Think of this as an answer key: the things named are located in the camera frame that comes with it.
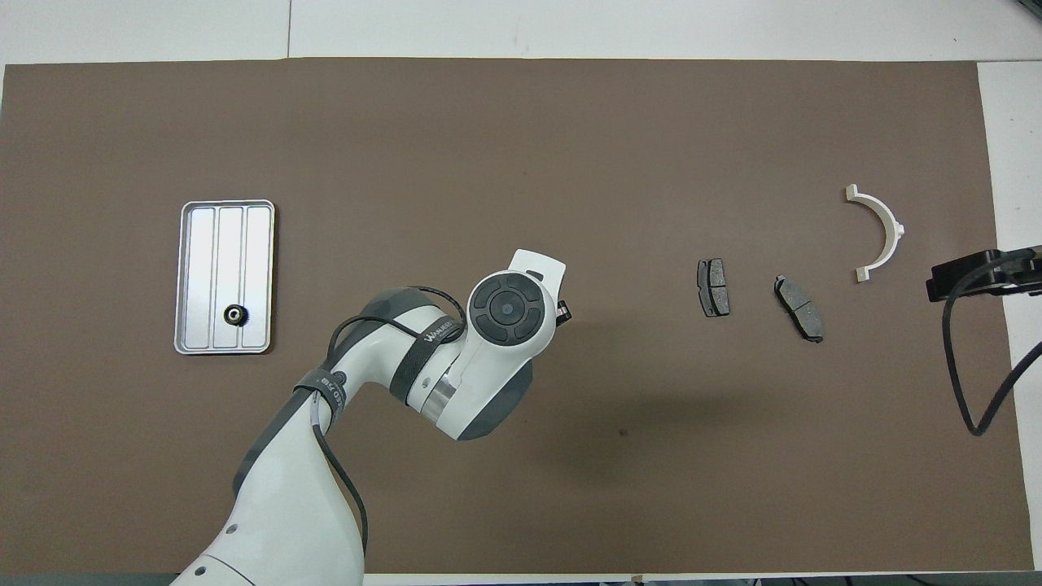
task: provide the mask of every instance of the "black cable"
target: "black cable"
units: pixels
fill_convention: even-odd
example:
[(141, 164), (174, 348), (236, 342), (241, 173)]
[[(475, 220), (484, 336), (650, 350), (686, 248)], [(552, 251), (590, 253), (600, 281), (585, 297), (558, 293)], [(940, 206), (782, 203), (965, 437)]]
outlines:
[(908, 578), (912, 582), (915, 582), (916, 584), (920, 584), (922, 586), (945, 586), (944, 584), (938, 584), (936, 582), (926, 582), (925, 580), (917, 576), (912, 576), (911, 573), (905, 573), (904, 578)]
[[(433, 293), (435, 295), (438, 295), (439, 297), (442, 297), (442, 298), (448, 300), (448, 302), (452, 303), (452, 307), (455, 308), (456, 312), (460, 313), (460, 321), (463, 323), (463, 327), (461, 327), (460, 329), (457, 329), (455, 333), (449, 334), (444, 339), (442, 339), (442, 341), (440, 342), (441, 344), (446, 344), (448, 342), (454, 342), (454, 341), (458, 340), (461, 336), (463, 336), (463, 333), (467, 329), (467, 314), (464, 313), (463, 307), (460, 306), (458, 301), (456, 301), (452, 297), (452, 295), (449, 295), (448, 293), (442, 291), (441, 289), (435, 289), (433, 287), (423, 287), (423, 286), (420, 286), (420, 285), (413, 285), (413, 286), (410, 287), (410, 289), (418, 289), (420, 291), (425, 291), (427, 293)], [(397, 327), (398, 329), (404, 332), (405, 334), (408, 334), (410, 336), (412, 336), (414, 338), (419, 338), (420, 337), (420, 333), (419, 332), (416, 332), (416, 331), (414, 331), (414, 329), (412, 329), (412, 328), (403, 325), (399, 321), (396, 321), (396, 320), (393, 320), (393, 319), (388, 319), (386, 317), (377, 317), (377, 316), (370, 316), (370, 315), (356, 315), (354, 317), (345, 319), (343, 322), (341, 322), (340, 325), (337, 326), (336, 329), (332, 331), (332, 336), (329, 337), (329, 346), (326, 348), (326, 360), (329, 360), (330, 358), (332, 358), (332, 352), (336, 351), (336, 349), (337, 349), (337, 342), (340, 341), (340, 335), (344, 333), (344, 328), (347, 327), (348, 325), (351, 325), (352, 323), (356, 323), (356, 322), (359, 322), (359, 321), (376, 321), (376, 322), (379, 322), (379, 323), (383, 323), (386, 325), (393, 325), (394, 327)]]
[(1020, 375), (1027, 370), (1027, 367), (1032, 365), (1038, 358), (1042, 355), (1042, 342), (1039, 342), (1031, 349), (1024, 358), (1020, 359), (1020, 362), (1010, 371), (999, 385), (998, 390), (995, 391), (995, 395), (992, 397), (991, 402), (988, 405), (988, 409), (985, 410), (984, 415), (981, 416), (981, 421), (973, 423), (973, 417), (970, 415), (969, 407), (966, 405), (966, 397), (963, 394), (962, 383), (959, 382), (959, 370), (956, 368), (956, 355), (951, 347), (951, 308), (956, 304), (956, 300), (966, 291), (966, 289), (977, 278), (981, 278), (989, 271), (997, 266), (1009, 263), (1010, 261), (1016, 261), (1019, 259), (1032, 259), (1035, 257), (1035, 251), (1029, 248), (1024, 248), (1021, 250), (1013, 250), (1011, 252), (1002, 253), (999, 258), (989, 261), (984, 265), (971, 270), (970, 272), (963, 275), (956, 286), (951, 288), (951, 292), (948, 294), (947, 300), (944, 302), (944, 313), (941, 316), (941, 336), (944, 338), (944, 356), (948, 361), (948, 376), (951, 379), (951, 388), (956, 393), (956, 401), (959, 404), (959, 412), (963, 416), (963, 422), (966, 423), (966, 429), (969, 430), (974, 436), (982, 436), (988, 431), (988, 426), (991, 425), (991, 420), (994, 419), (995, 414), (998, 413), (998, 408), (1001, 407), (1002, 401), (1006, 400), (1006, 396), (1010, 394), (1013, 390), (1013, 386), (1016, 384)]
[(463, 327), (446, 336), (440, 343), (447, 344), (449, 342), (454, 342), (458, 340), (460, 337), (463, 336), (463, 333), (466, 332), (467, 329), (467, 314), (463, 311), (463, 307), (460, 306), (460, 303), (452, 297), (452, 295), (449, 295), (448, 293), (442, 291), (441, 289), (435, 289), (433, 287), (423, 287), (420, 285), (413, 285), (411, 287), (413, 289), (419, 289), (420, 291), (426, 291), (427, 293), (433, 293), (435, 295), (438, 295), (439, 297), (452, 303), (452, 307), (455, 308), (456, 313), (460, 314), (460, 323), (463, 324)]
[(393, 325), (414, 338), (420, 337), (419, 332), (415, 332), (393, 319), (388, 319), (386, 317), (376, 317), (371, 315), (356, 315), (352, 318), (345, 319), (343, 322), (341, 322), (340, 325), (337, 326), (336, 329), (332, 331), (332, 336), (329, 337), (329, 347), (326, 349), (326, 360), (332, 357), (333, 350), (337, 349), (337, 342), (340, 340), (340, 335), (341, 333), (344, 332), (344, 328), (358, 321), (376, 321), (379, 323), (384, 323), (387, 325)]
[(354, 488), (354, 483), (347, 475), (344, 467), (340, 465), (340, 461), (337, 460), (337, 456), (333, 455), (332, 449), (329, 444), (326, 443), (325, 436), (322, 435), (322, 429), (319, 428), (318, 423), (312, 425), (312, 431), (315, 432), (315, 440), (319, 442), (319, 447), (322, 448), (322, 454), (325, 455), (326, 461), (329, 465), (337, 470), (337, 475), (340, 477), (341, 482), (347, 487), (347, 491), (351, 493), (351, 497), (354, 498), (354, 504), (358, 507), (358, 516), (362, 517), (362, 554), (366, 554), (366, 548), (369, 546), (369, 515), (366, 514), (366, 505), (362, 502), (362, 495), (358, 494), (358, 489)]

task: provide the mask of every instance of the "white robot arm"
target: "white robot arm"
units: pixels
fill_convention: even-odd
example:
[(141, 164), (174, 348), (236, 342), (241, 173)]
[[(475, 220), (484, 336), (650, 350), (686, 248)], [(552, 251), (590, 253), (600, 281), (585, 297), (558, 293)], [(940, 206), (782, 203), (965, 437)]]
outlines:
[(373, 298), (250, 447), (231, 515), (174, 584), (362, 584), (363, 536), (323, 435), (370, 382), (454, 440), (491, 433), (527, 390), (531, 359), (570, 317), (559, 299), (564, 273), (564, 264), (518, 250), (471, 292), (466, 327), (417, 288)]

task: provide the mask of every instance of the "velcro strap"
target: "velcro strap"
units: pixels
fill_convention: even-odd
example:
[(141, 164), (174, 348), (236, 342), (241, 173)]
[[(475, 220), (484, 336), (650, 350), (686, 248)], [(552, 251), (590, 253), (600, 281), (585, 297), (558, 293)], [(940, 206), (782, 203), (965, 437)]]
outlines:
[(329, 425), (340, 417), (340, 414), (344, 412), (344, 407), (347, 405), (347, 393), (344, 391), (344, 385), (341, 383), (339, 376), (325, 370), (323, 368), (316, 368), (304, 374), (304, 376), (297, 382), (297, 385), (293, 387), (293, 390), (304, 389), (308, 391), (318, 391), (322, 395), (322, 398), (326, 399), (329, 404), (329, 409), (332, 410), (332, 418), (329, 420)]
[(408, 390), (413, 388), (413, 383), (420, 375), (420, 370), (426, 366), (427, 361), (433, 356), (435, 350), (442, 343), (446, 336), (453, 334), (462, 327), (462, 324), (449, 316), (442, 316), (413, 342), (413, 345), (405, 352), (404, 358), (398, 364), (398, 369), (391, 377), (391, 395), (396, 399), (405, 402), (408, 400)]

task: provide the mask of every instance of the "semicircular bracket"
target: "semicircular bracket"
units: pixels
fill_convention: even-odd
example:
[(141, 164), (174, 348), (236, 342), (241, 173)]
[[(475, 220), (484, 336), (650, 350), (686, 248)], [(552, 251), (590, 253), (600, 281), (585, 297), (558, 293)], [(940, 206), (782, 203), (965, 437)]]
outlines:
[(879, 217), (879, 221), (883, 222), (883, 227), (887, 230), (887, 240), (883, 245), (883, 252), (879, 252), (879, 258), (871, 265), (858, 267), (853, 271), (858, 276), (858, 283), (862, 283), (868, 280), (869, 271), (874, 271), (882, 267), (884, 263), (894, 255), (894, 250), (897, 249), (897, 241), (904, 236), (904, 226), (897, 221), (894, 213), (890, 211), (890, 207), (887, 207), (886, 203), (867, 193), (859, 193), (857, 184), (850, 184), (846, 187), (846, 196), (847, 201), (867, 205), (869, 210), (875, 212), (875, 215)]

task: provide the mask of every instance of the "silver tray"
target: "silver tray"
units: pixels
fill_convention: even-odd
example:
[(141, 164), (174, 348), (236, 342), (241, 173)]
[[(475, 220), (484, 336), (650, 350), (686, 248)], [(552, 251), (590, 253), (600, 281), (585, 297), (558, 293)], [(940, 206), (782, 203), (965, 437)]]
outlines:
[[(181, 209), (174, 348), (259, 353), (271, 343), (275, 205), (267, 199), (190, 201)], [(240, 325), (225, 320), (246, 309)]]

